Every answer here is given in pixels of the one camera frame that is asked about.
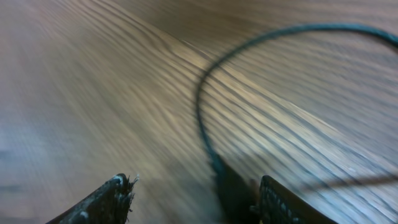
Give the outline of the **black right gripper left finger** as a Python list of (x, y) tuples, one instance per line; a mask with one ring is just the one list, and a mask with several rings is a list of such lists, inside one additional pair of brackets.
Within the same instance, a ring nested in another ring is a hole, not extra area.
[(123, 173), (114, 175), (83, 200), (48, 221), (48, 224), (94, 224), (117, 223), (129, 221), (128, 214), (132, 212), (134, 185), (139, 180), (135, 176), (131, 180)]

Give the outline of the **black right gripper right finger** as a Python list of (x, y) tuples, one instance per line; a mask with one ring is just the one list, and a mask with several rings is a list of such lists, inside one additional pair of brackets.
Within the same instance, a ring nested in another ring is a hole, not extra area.
[(261, 179), (259, 216), (270, 224), (336, 224), (269, 175)]

